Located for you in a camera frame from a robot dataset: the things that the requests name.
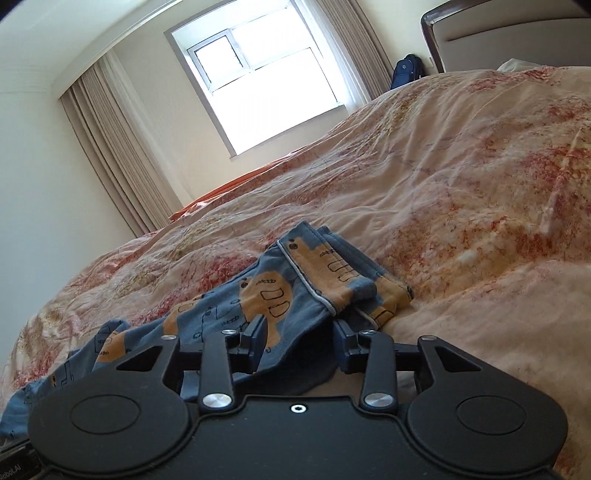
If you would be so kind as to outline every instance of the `window pane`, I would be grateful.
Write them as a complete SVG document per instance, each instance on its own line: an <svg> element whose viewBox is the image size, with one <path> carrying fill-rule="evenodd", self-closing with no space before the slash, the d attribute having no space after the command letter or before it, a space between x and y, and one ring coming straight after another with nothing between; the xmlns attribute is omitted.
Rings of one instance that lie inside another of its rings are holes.
<svg viewBox="0 0 591 480"><path fill-rule="evenodd" d="M312 44L304 22L291 7L236 27L232 34L251 66Z"/></svg>
<svg viewBox="0 0 591 480"><path fill-rule="evenodd" d="M242 68L227 37L219 38L205 45L197 50L195 55L212 83L221 82Z"/></svg>
<svg viewBox="0 0 591 480"><path fill-rule="evenodd" d="M330 110L336 98L307 48L216 90L212 106L240 153Z"/></svg>

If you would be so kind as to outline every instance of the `window frame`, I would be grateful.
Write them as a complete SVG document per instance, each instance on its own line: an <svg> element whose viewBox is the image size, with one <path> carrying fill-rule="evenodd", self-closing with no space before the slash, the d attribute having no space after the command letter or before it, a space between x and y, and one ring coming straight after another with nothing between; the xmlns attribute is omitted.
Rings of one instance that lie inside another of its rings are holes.
<svg viewBox="0 0 591 480"><path fill-rule="evenodd" d="M217 114L216 114L215 110L213 109L213 106L212 106L212 104L210 102L210 99L208 97L208 94L209 95L212 94L212 90L210 89L211 82L209 82L209 78L208 78L207 74L205 73L204 68L200 65L199 59L197 59L197 56L195 55L194 52L196 50L198 50L199 48L202 48L206 44L212 43L213 41L215 41L215 40L217 40L217 39L219 39L219 38L221 38L223 36L227 36L227 33L230 33L230 35L231 35L231 32L230 31L233 28L236 28L236 27L239 27L241 25L245 25L245 24L250 23L252 21L258 20L259 18L262 18L264 15L262 15L262 16L260 16L258 18L254 18L252 20L249 20L248 22L242 22L240 24L234 25L233 27L230 27L230 28L227 28L225 30L222 30L221 32L218 32L217 34L212 35L211 37L206 38L205 40L202 40L201 42L199 42L199 43L197 43L197 44L195 44L192 47L187 48L187 49L185 49L181 45L179 45L179 43L177 42L177 40L175 39L175 37L174 37L173 34L177 30L185 27L187 24L193 22L194 20L196 20L198 18L201 18L201 17L207 15L208 13L211 13L212 11L214 11L214 10L216 10L218 8L221 8L221 7L223 7L223 6L227 5L227 4L234 3L235 1L236 0L222 0L219 3L216 3L216 4L212 5L211 7L206 8L205 10L202 10L199 13L196 13L195 15L192 15L192 16L186 18L182 22L178 23L177 25L169 28L168 30L166 30L164 32L164 36L168 40L168 43L169 43L170 47L173 49L174 54L177 57L177 60L179 61L179 63L181 64L181 66L182 66L185 74L189 78L189 81L190 81L191 85L193 86L193 89L195 90L195 93L197 94L197 97L199 98L199 100L203 104L203 107L205 108L205 110L206 110L207 114L209 115L210 119L212 120L212 122L213 122L213 124L214 124L214 126L215 126L215 128L217 130L217 133L220 135L223 143L226 145L226 148L228 149L228 152L230 154L230 159L233 159L233 158L237 157L238 154L236 153L236 150L234 149L234 146L232 145L232 142L230 141L230 139L229 139L229 137L228 137L228 135L227 135L227 133L226 133L226 131L225 131L222 123L220 122L220 119L217 117ZM264 144L264 143L272 140L273 138L276 138L279 135L282 135L285 132L287 132L289 130L292 130L293 128L296 128L296 127L298 127L299 125L302 125L305 122L311 121L314 118L318 118L320 116L327 115L327 114L329 114L329 113L331 113L331 112L333 112L333 111L335 111L337 109L344 109L345 108L344 104L339 100L339 98L335 94L335 92L333 90L333 86L330 84L330 82L329 82L329 80L328 80L328 78L326 76L325 67L324 67L324 57L322 56L322 54L320 52L320 49L318 48L318 45L316 43L316 39L312 35L312 33L310 31L310 27L308 26L308 24L306 23L304 17L302 16L302 14L300 12L300 9L293 2L293 0L288 0L287 1L287 4L288 4L288 6L292 7L296 11L296 13L298 14L298 16L302 20L302 22L303 22L306 30L310 34L310 37L312 39L312 43L308 47L301 48L299 50L294 49L294 51L290 51L287 54L281 54L281 55L278 55L278 56L275 56L275 57L271 57L270 59L268 59L265 62L262 62L260 64L254 65L254 68L253 68L253 66L251 66L251 69L254 71L254 70L258 69L258 68L261 68L261 67L264 67L266 65L269 65L270 63L272 63L274 61L280 60L280 59L285 58L285 57L287 57L289 55L292 55L294 53L297 53L299 51L303 51L303 50L306 50L306 49L309 48L309 49L311 49L312 53L314 54L314 57L316 58L316 62L318 62L319 66L320 66L320 69L321 69L321 71L322 71L322 73L324 75L324 78L326 79L327 84L329 85L330 89L333 91L333 95L334 95L334 97L336 99L336 103L335 103L335 106L333 108L327 110L326 112L323 112L323 113L320 113L318 115L315 115L315 116L309 118L308 120L306 120L306 121L304 121L304 122L302 122L300 124L294 125L293 127L290 127L289 129L285 130L284 132L281 132L281 133L279 133L277 135L274 135L274 136L272 136L272 137L264 140L263 142L260 142L259 144L254 145L253 147L249 148L246 151L249 151L252 148L256 148L259 145L262 145L262 144ZM238 48L238 50L239 50L238 42L236 42L234 40L235 45L233 45L232 42L231 42L231 40L230 40L230 38L228 38L228 40L230 41L230 44L235 49L235 51L236 51L236 48ZM248 64L248 62L247 62L244 54L242 54L242 52L241 52L241 55L242 55L242 58L243 58L244 62L246 62L246 64ZM238 57L238 59L241 62L241 64L244 65L244 63L242 63L242 59L240 57ZM200 80L196 77L195 70L197 71L197 73L199 73Z"/></svg>
<svg viewBox="0 0 591 480"><path fill-rule="evenodd" d="M213 93L215 90L218 90L224 86L226 86L228 83L233 82L234 80L237 80L238 78L242 77L243 75L246 75L249 72L254 72L262 67L265 67L275 61L284 59L289 57L290 55L293 55L294 53L299 53L301 51L304 50L308 50L310 49L312 54L314 55L314 58L316 59L316 62L318 62L318 65L320 66L320 70L322 71L322 74L324 75L324 78L326 79L326 83L328 83L330 89L332 90L332 85L330 84L330 82L328 81L328 78L326 78L326 73L324 72L324 67L323 67L323 57L322 54L320 53L320 50L318 48L318 45L316 44L316 41L314 39L314 36L312 35L312 33L310 32L310 28L308 27L308 25L306 24L305 20L302 18L299 9L297 8L297 6L295 5L295 3L293 3L291 0L288 0L287 5L285 7L283 7L284 9L287 9L289 7L292 7L295 10L295 13L300 17L302 23L304 24L304 27L306 28L308 34L310 35L310 38L312 40L311 44L308 45L307 47L304 48L292 48L291 50L288 50L287 52L283 52L280 53L278 55L274 55L272 57L269 57L268 59L264 60L264 61L260 61L259 63L255 63L255 64L250 64L250 62L248 61L248 59L246 58L246 55L244 55L240 44L238 43L238 41L234 38L234 35L232 33L232 31L238 27L241 27L243 25L248 25L249 23L255 22L257 20L259 20L260 18L266 17L267 15L270 15L272 13L278 12L281 10L277 9L277 10L273 10L269 13L266 13L265 15L262 15L260 17L257 18L253 18L252 20L249 20L247 22L243 22L240 23L238 25L234 25L233 27L230 28L226 28L225 30L222 30L221 32L216 33L215 35L212 35L209 38L206 38L205 40L202 40L201 42L193 45L192 47L189 47L187 49L187 54L189 54L189 57L191 58L191 60L193 61L193 64L195 65L195 68L197 69L197 71L199 72L199 75L201 75L201 78L203 80L203 83L205 83L205 85L207 86L207 89L209 90L210 93ZM228 77L225 77L223 81L221 82L215 82L212 83L207 75L207 72L205 71L205 68L203 67L203 65L201 64L201 62L199 61L199 58L197 57L197 52L203 48L206 47L207 45L219 40L220 38L226 37L228 39L228 43L230 44L230 46L233 48L234 53L236 54L236 57L238 58L238 61L240 62L240 64L242 65L242 68L240 70L236 71L235 75L231 75ZM336 104L339 103L339 100L337 99L336 95L335 95L335 99L336 99Z"/></svg>

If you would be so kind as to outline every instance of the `window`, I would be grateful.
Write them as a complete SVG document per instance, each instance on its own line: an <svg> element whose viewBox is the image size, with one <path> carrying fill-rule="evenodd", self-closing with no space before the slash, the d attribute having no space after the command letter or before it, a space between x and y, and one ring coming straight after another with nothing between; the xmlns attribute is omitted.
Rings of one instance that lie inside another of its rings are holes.
<svg viewBox="0 0 591 480"><path fill-rule="evenodd" d="M316 43L287 0L235 0L172 36L237 154L339 106Z"/></svg>

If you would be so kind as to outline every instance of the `pillow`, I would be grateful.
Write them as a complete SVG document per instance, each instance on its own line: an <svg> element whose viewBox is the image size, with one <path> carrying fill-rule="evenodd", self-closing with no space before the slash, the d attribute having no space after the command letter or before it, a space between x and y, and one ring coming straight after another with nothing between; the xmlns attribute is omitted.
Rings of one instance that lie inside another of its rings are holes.
<svg viewBox="0 0 591 480"><path fill-rule="evenodd" d="M529 61L510 59L501 65L497 70L499 72L524 72L541 67L539 63L531 63Z"/></svg>

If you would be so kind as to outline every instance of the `round pad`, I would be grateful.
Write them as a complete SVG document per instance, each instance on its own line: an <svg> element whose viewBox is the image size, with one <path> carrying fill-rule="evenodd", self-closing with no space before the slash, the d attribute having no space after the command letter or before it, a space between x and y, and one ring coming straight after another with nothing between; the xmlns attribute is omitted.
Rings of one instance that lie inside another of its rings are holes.
<svg viewBox="0 0 591 480"><path fill-rule="evenodd" d="M468 398L457 408L462 425L485 435L506 435L521 428L525 410L508 398L481 395Z"/></svg>
<svg viewBox="0 0 591 480"><path fill-rule="evenodd" d="M70 415L72 423L86 433L105 435L131 427L139 417L139 406L119 395L98 395L82 400Z"/></svg>
<svg viewBox="0 0 591 480"><path fill-rule="evenodd" d="M406 421L442 462L488 475L551 465L567 432L554 400L501 371L441 373L413 400Z"/></svg>
<svg viewBox="0 0 591 480"><path fill-rule="evenodd" d="M99 370L43 399L29 418L46 463L91 475L149 468L183 438L183 400L150 372Z"/></svg>

